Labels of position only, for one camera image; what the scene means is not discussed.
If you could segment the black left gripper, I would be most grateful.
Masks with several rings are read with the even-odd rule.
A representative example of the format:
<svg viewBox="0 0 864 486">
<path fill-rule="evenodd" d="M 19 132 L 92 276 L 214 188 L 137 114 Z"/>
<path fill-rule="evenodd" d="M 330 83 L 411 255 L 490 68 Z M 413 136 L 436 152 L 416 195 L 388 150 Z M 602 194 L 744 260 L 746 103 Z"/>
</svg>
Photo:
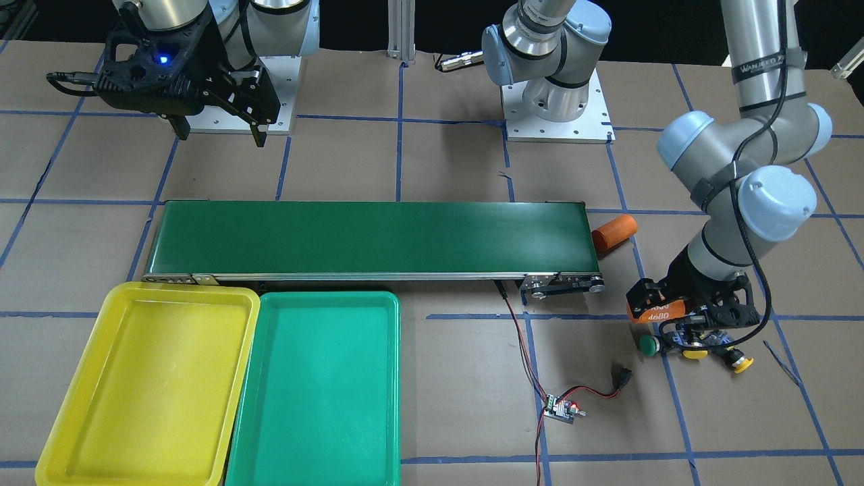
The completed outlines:
<svg viewBox="0 0 864 486">
<path fill-rule="evenodd" d="M 636 321 L 652 308 L 683 301 L 687 312 L 704 318 L 686 318 L 687 329 L 714 330 L 750 328 L 757 324 L 753 290 L 747 275 L 729 281 L 710 279 L 689 259 L 687 249 L 670 263 L 660 281 L 640 279 L 626 293 L 628 314 Z"/>
</svg>

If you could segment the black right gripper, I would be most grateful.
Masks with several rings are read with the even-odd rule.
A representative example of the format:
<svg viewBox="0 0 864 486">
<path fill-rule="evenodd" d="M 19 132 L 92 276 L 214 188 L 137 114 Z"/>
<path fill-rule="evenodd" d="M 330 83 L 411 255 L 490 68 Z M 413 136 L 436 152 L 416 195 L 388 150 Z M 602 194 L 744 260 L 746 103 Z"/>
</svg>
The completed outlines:
<svg viewBox="0 0 864 486">
<path fill-rule="evenodd" d="M 251 46 L 246 9 L 229 30 L 244 43 L 247 62 L 232 65 L 218 21 L 210 8 L 189 9 L 169 30 L 152 30 L 143 8 L 121 8 L 105 43 L 105 62 L 94 91 L 110 107 L 153 113 L 169 121 L 179 140 L 188 140 L 188 118 L 218 107 L 250 127 L 263 148 L 268 124 L 277 121 L 280 101 L 263 62 Z"/>
</svg>

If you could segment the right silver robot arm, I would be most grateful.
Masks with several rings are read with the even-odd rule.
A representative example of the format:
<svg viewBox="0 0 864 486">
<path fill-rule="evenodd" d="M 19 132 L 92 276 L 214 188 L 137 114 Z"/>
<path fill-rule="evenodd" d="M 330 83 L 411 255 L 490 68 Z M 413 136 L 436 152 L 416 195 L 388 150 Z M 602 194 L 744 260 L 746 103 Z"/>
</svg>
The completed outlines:
<svg viewBox="0 0 864 486">
<path fill-rule="evenodd" d="M 256 146 L 281 111 L 268 57 L 320 47 L 318 1 L 116 1 L 92 91 L 115 109 L 154 114 L 186 140 L 189 119 L 218 108 Z"/>
</svg>

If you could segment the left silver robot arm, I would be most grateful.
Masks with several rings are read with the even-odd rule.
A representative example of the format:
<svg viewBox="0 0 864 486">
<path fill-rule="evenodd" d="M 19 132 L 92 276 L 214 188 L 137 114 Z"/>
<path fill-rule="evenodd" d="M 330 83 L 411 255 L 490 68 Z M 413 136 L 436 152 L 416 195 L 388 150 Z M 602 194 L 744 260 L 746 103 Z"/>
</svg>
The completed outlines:
<svg viewBox="0 0 864 486">
<path fill-rule="evenodd" d="M 795 12 L 790 1 L 723 1 L 737 92 L 737 121 L 703 111 L 675 119 L 657 141 L 667 168 L 709 221 L 659 280 L 627 292 L 630 318 L 685 303 L 703 322 L 687 329 L 748 328 L 760 323 L 747 270 L 790 239 L 817 208 L 817 194 L 791 163 L 830 141 L 829 113 L 807 98 Z"/>
</svg>

